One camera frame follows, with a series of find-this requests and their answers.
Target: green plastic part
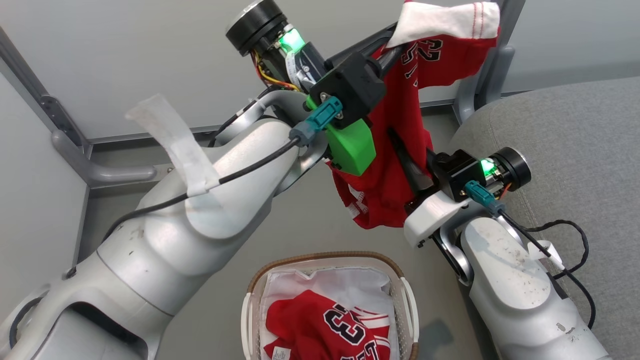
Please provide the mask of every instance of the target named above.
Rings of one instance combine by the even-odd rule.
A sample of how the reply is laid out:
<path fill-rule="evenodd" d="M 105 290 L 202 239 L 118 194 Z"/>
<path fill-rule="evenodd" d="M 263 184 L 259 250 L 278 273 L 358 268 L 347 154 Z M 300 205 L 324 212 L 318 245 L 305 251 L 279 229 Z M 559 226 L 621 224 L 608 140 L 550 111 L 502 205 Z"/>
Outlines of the green plastic part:
<path fill-rule="evenodd" d="M 317 108 L 311 96 L 307 97 L 307 106 L 311 110 Z M 331 124 L 327 125 L 326 138 L 331 150 L 331 163 L 342 172 L 361 176 L 376 158 L 373 135 L 362 119 L 344 129 L 337 129 Z"/>

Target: robotic arm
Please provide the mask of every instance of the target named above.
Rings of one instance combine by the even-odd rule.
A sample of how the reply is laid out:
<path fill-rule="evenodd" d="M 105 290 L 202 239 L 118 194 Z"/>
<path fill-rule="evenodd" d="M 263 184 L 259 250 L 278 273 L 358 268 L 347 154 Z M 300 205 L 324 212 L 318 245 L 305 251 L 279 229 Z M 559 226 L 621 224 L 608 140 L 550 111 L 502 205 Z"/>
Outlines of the robotic arm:
<path fill-rule="evenodd" d="M 273 0 L 245 8 L 227 37 L 274 86 L 222 125 L 218 147 L 204 149 L 215 171 L 235 174 L 233 181 L 187 197 L 177 172 L 168 174 L 90 257 L 34 291 L 0 324 L 0 359 L 155 359 L 173 316 L 252 235 L 274 196 L 328 155 L 355 175 L 371 163 L 375 150 L 362 119 L 384 96 L 381 78 L 403 49 L 370 56 L 393 29 L 325 61 Z M 278 119 L 263 117 L 267 108 Z M 292 140 L 307 148 L 303 155 L 282 148 Z M 263 161 L 274 152 L 279 156 Z M 460 281 L 472 287 L 507 359 L 607 359 L 515 230 L 467 193 L 471 181 L 489 193 L 528 182 L 526 162 L 514 153 L 482 161 L 463 152 L 432 154 L 438 181 L 412 182 L 417 196 L 407 205 L 405 235 L 413 246 L 429 237 L 437 242 Z"/>

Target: gray fabric sofa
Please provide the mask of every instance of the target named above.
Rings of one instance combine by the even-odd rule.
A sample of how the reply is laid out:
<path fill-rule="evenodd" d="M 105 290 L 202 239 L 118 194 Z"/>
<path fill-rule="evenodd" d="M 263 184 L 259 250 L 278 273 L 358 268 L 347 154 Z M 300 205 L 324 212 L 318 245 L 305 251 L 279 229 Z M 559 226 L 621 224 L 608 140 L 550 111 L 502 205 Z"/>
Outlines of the gray fabric sofa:
<path fill-rule="evenodd" d="M 508 213 L 526 226 L 573 220 L 590 244 L 576 277 L 596 306 L 594 333 L 615 360 L 640 359 L 640 78 L 560 86 L 514 95 L 477 111 L 449 150 L 487 156 L 518 149 L 531 183 L 506 196 Z M 560 225 L 553 241 L 568 267 L 582 257 L 578 233 Z M 571 280 L 561 284 L 589 320 Z"/>

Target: yellow wire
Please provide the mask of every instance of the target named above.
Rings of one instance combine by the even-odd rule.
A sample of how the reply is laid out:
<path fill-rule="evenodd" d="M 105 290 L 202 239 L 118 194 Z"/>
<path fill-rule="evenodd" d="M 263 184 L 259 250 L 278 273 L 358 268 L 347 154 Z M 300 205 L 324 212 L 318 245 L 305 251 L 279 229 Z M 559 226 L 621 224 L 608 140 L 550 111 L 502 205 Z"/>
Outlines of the yellow wire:
<path fill-rule="evenodd" d="M 257 66 L 258 66 L 258 71 L 260 71 L 260 74 L 262 75 L 262 77 L 264 77 L 265 79 L 267 79 L 268 81 L 270 81 L 272 83 L 275 83 L 275 84 L 278 84 L 278 85 L 284 84 L 286 87 L 291 87 L 293 90 L 295 90 L 297 92 L 301 92 L 300 89 L 296 85 L 293 85 L 293 84 L 290 84 L 290 83 L 285 83 L 283 81 L 278 81 L 278 80 L 272 78 L 271 76 L 268 76 L 267 74 L 265 74 L 264 71 L 262 70 L 262 67 L 260 66 L 260 55 L 258 55 L 258 53 L 256 53 L 256 52 L 254 52 L 254 54 L 255 54 L 255 62 L 257 64 Z"/>

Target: folded red jersey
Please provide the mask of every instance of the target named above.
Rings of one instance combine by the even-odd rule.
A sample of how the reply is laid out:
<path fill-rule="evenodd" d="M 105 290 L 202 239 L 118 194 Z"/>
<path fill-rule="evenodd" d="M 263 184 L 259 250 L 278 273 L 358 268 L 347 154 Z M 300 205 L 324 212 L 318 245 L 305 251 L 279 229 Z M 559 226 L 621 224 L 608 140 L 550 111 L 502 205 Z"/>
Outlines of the folded red jersey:
<path fill-rule="evenodd" d="M 453 8 L 404 4 L 389 44 L 408 42 L 408 48 L 385 78 L 387 95 L 369 115 L 376 159 L 360 177 L 333 169 L 338 193 L 359 226 L 403 226 L 407 217 L 404 205 L 412 200 L 413 193 L 387 129 L 396 131 L 414 162 L 427 174 L 426 149 L 432 144 L 422 123 L 418 90 L 451 85 L 475 74 L 496 44 L 498 21 L 495 3 Z"/>
<path fill-rule="evenodd" d="M 389 360 L 387 315 L 348 310 L 311 290 L 267 310 L 272 360 Z"/>

